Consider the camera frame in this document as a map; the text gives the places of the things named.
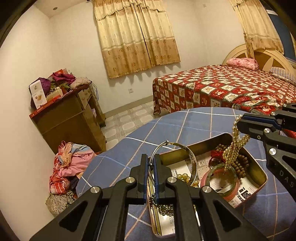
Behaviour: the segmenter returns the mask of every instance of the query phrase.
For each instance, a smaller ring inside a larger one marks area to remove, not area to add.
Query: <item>striped pillow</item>
[[[296,76],[294,76],[289,71],[287,71],[287,70],[285,70],[283,68],[271,67],[270,72],[274,73],[274,74],[277,74],[279,76],[282,76],[284,78],[287,78],[287,79],[293,81],[294,83],[296,83]]]
[[[285,78],[285,77],[282,77],[282,76],[280,76],[280,75],[278,75],[278,74],[274,74],[274,73],[271,73],[271,72],[270,72],[270,74],[271,74],[272,76],[274,76],[274,77],[277,77],[278,79],[284,80],[284,81],[290,83],[291,85],[296,86],[296,83],[295,83],[295,82],[293,82],[293,81],[291,81],[291,80],[289,80],[289,79],[287,79],[287,78]]]

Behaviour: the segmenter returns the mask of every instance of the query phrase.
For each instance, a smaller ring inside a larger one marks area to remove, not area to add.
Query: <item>blue plaid tablecloth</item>
[[[141,155],[146,153],[150,156],[155,147],[165,140],[190,145],[224,132],[231,133],[235,117],[243,113],[230,108],[200,107],[154,119],[121,140],[111,150],[98,155],[78,182],[77,194],[81,196],[92,186],[106,188],[128,177],[130,169],[140,164]],[[158,153],[173,148],[166,146]],[[238,211],[269,240],[286,241],[289,233],[296,232],[296,227],[290,228],[296,217],[296,204],[282,184],[267,170],[262,142],[250,139],[245,148],[267,173],[268,182]],[[126,240],[174,240],[174,237],[157,238],[152,233],[147,205],[130,205]]]

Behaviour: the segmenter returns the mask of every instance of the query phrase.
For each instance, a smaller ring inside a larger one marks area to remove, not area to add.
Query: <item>silver bangle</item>
[[[185,150],[190,158],[191,161],[191,165],[192,165],[192,173],[191,173],[191,177],[190,180],[188,182],[188,186],[191,186],[192,183],[195,181],[196,177],[197,177],[197,161],[196,161],[196,157],[194,155],[194,153],[186,146],[183,146],[182,144],[176,143],[176,142],[169,142],[169,141],[164,141],[163,143],[160,143],[155,150],[153,151],[150,160],[149,160],[149,164],[148,164],[148,176],[150,181],[152,182],[152,184],[154,185],[154,177],[152,176],[152,167],[153,167],[153,158],[156,154],[156,152],[158,151],[159,148],[163,147],[163,146],[167,146],[167,145],[174,145],[174,146],[178,146],[180,148],[182,148],[183,150]]]

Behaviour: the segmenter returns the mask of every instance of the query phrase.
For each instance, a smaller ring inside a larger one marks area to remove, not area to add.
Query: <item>wooden headboard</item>
[[[269,72],[271,67],[280,67],[296,75],[296,70],[279,51],[270,49],[258,49],[255,50],[254,54],[260,70]],[[227,57],[223,61],[223,65],[226,65],[226,61],[230,58],[246,58],[247,56],[248,55],[246,45],[240,45],[227,55]]]

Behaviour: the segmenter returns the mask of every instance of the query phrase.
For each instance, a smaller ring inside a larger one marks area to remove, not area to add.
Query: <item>purple cloth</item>
[[[72,74],[52,73],[52,76],[56,82],[63,81],[63,82],[67,82],[69,84],[72,84],[76,79],[75,76]]]
[[[51,85],[50,80],[46,78],[38,78],[37,80],[41,81],[43,92],[45,96],[47,96],[50,90],[50,85]]]

